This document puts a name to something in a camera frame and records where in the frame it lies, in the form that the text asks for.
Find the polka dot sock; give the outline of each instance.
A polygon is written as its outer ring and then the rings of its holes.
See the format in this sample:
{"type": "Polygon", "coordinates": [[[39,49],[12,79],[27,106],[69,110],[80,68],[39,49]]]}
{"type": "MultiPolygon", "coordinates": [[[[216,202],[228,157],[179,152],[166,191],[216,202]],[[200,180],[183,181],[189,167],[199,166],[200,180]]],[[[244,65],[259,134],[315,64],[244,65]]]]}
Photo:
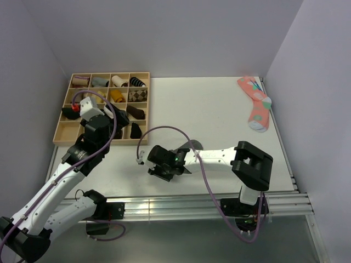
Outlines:
{"type": "Polygon", "coordinates": [[[248,125],[259,133],[265,132],[269,127],[269,110],[272,105],[270,97],[261,91],[253,77],[240,78],[237,83],[253,100],[253,109],[248,119],[248,125]]]}

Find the robotic arm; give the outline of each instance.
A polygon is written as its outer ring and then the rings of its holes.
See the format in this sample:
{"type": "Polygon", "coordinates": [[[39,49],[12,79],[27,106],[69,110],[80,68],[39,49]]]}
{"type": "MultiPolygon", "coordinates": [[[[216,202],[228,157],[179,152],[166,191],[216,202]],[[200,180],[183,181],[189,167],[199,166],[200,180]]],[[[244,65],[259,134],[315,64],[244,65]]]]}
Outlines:
{"type": "Polygon", "coordinates": [[[76,143],[70,147],[62,158],[62,163],[39,190],[39,192],[21,210],[11,218],[0,218],[0,237],[5,235],[23,220],[11,233],[6,245],[21,256],[26,262],[32,263],[41,258],[60,234],[72,225],[85,218],[100,219],[106,212],[106,198],[94,190],[84,193],[84,196],[69,207],[52,215],[54,209],[61,203],[66,195],[96,167],[109,152],[110,147],[104,148],[114,127],[112,110],[118,122],[117,130],[129,124],[125,111],[112,105],[105,106],[104,111],[98,109],[94,99],[86,97],[81,101],[80,115],[84,133],[76,143]],[[92,154],[100,151],[93,158],[76,166],[81,160],[87,159],[92,154]],[[75,167],[62,178],[57,180],[67,168],[75,167]],[[47,194],[38,202],[42,193],[47,194]],[[38,202],[34,210],[26,214],[29,207],[38,202]]]}
{"type": "MultiPolygon", "coordinates": [[[[106,198],[90,190],[74,204],[52,214],[65,196],[88,176],[109,152],[109,146],[101,149],[112,134],[112,111],[117,116],[117,129],[120,130],[129,124],[125,111],[113,105],[112,108],[105,106],[101,111],[90,97],[82,100],[80,115],[84,133],[68,149],[62,163],[33,199],[11,218],[0,218],[0,238],[4,239],[12,231],[5,244],[26,262],[32,263],[41,258],[51,242],[72,225],[89,217],[100,219],[106,213],[106,198]],[[93,154],[94,158],[77,166],[78,162],[93,154]],[[57,180],[63,171],[70,167],[74,169],[57,180]],[[35,209],[28,213],[28,209],[36,202],[38,203],[35,209]]],[[[241,203],[255,205],[259,192],[268,190],[273,158],[248,142],[240,141],[237,147],[197,153],[201,156],[206,170],[234,172],[244,183],[240,194],[241,203]]],[[[137,161],[144,164],[142,158],[137,161]]],[[[188,148],[172,152],[156,145],[145,163],[149,166],[149,174],[168,182],[174,175],[191,174],[200,170],[197,155],[188,148]]]]}
{"type": "MultiPolygon", "coordinates": [[[[269,189],[273,158],[247,141],[240,141],[237,147],[197,153],[205,170],[234,172],[244,183],[240,191],[241,203],[255,205],[259,193],[269,189]]],[[[174,153],[156,145],[145,163],[150,167],[149,174],[168,182],[174,175],[200,171],[199,160],[189,148],[174,153]]]]}

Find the sock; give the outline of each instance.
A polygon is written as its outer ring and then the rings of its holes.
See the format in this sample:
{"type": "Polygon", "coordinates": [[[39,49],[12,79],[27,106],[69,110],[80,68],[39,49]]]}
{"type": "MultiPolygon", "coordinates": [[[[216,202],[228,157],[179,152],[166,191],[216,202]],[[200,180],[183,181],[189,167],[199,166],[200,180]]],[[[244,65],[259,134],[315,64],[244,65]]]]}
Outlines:
{"type": "Polygon", "coordinates": [[[248,119],[248,125],[251,129],[263,133],[269,127],[271,99],[260,91],[259,88],[254,85],[254,82],[255,80],[252,77],[243,77],[237,81],[244,92],[253,100],[253,109],[248,119]]]}
{"type": "Polygon", "coordinates": [[[125,81],[124,79],[120,78],[117,75],[113,76],[111,78],[111,80],[116,87],[127,87],[128,86],[128,81],[125,81]]]}
{"type": "Polygon", "coordinates": [[[139,78],[131,77],[129,82],[134,87],[146,87],[145,83],[142,82],[139,78]]]}
{"type": "Polygon", "coordinates": [[[109,80],[105,79],[105,78],[94,77],[92,80],[92,86],[93,87],[108,87],[109,80]]]}
{"type": "Polygon", "coordinates": [[[114,100],[114,102],[126,102],[122,93],[118,89],[110,91],[110,95],[111,95],[112,99],[114,100]]]}
{"type": "Polygon", "coordinates": [[[128,105],[127,112],[130,115],[132,115],[135,119],[145,119],[145,112],[139,108],[135,108],[131,105],[128,105]]]}
{"type": "Polygon", "coordinates": [[[143,133],[141,132],[139,125],[133,122],[131,130],[131,139],[140,139],[142,134],[143,133]]]}
{"type": "Polygon", "coordinates": [[[87,87],[89,85],[89,80],[89,77],[74,76],[72,79],[72,84],[87,87]]]}
{"type": "Polygon", "coordinates": [[[118,129],[115,133],[115,137],[114,137],[114,140],[118,140],[118,139],[121,139],[122,138],[122,135],[123,135],[123,132],[121,129],[118,129]]]}
{"type": "Polygon", "coordinates": [[[72,108],[62,108],[62,114],[67,119],[78,119],[81,117],[79,112],[75,112],[72,108]]]}
{"type": "MultiPolygon", "coordinates": [[[[102,97],[104,97],[104,98],[106,97],[106,94],[103,93],[103,92],[101,92],[101,91],[98,91],[97,93],[100,94],[100,95],[101,95],[102,97]]],[[[94,94],[92,94],[91,97],[92,97],[92,98],[95,98],[95,100],[96,100],[97,103],[103,103],[103,102],[104,102],[104,100],[103,100],[102,98],[100,98],[100,97],[98,97],[98,96],[96,96],[96,95],[94,95],[94,94]]]]}
{"type": "Polygon", "coordinates": [[[128,102],[142,102],[148,100],[147,90],[136,90],[134,92],[129,92],[128,102]]]}

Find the white table surface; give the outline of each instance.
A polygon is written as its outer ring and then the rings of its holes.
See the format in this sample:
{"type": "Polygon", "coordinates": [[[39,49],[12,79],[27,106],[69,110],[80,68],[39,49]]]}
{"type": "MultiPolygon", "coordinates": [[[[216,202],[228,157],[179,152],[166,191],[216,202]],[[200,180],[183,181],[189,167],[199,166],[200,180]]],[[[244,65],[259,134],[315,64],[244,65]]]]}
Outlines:
{"type": "MultiPolygon", "coordinates": [[[[293,191],[293,184],[279,139],[270,118],[269,129],[258,133],[247,124],[252,100],[237,84],[239,77],[152,78],[149,128],[171,125],[202,143],[205,150],[236,146],[248,141],[273,156],[269,191],[293,191]]],[[[182,134],[160,129],[149,134],[148,152],[161,145],[174,149],[185,143],[182,134]]],[[[58,147],[56,169],[68,147],[58,147]]],[[[105,159],[78,184],[66,198],[74,198],[77,189],[94,189],[106,197],[147,197],[206,194],[201,173],[174,176],[166,182],[147,173],[147,166],[135,161],[136,146],[111,146],[105,159]]],[[[234,173],[208,172],[214,193],[238,193],[241,182],[234,173]]]]}

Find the metal frame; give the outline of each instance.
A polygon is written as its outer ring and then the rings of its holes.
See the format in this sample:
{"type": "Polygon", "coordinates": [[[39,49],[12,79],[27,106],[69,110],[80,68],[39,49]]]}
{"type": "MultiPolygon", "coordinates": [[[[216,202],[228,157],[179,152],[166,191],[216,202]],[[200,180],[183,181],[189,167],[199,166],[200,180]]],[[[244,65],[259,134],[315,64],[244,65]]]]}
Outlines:
{"type": "Polygon", "coordinates": [[[330,259],[327,253],[327,249],[325,248],[322,236],[319,232],[315,216],[314,215],[306,215],[307,224],[309,227],[309,231],[312,236],[312,240],[314,243],[314,247],[316,249],[318,259],[320,263],[330,263],[330,259]]]}
{"type": "MultiPolygon", "coordinates": [[[[313,215],[306,193],[266,194],[271,216],[313,215]]],[[[222,198],[238,198],[238,194],[216,195],[222,198]]],[[[64,200],[55,212],[70,206],[75,200],[64,200]]],[[[220,215],[209,195],[165,196],[149,198],[108,198],[107,202],[124,202],[123,221],[166,221],[218,219],[220,215]]]]}

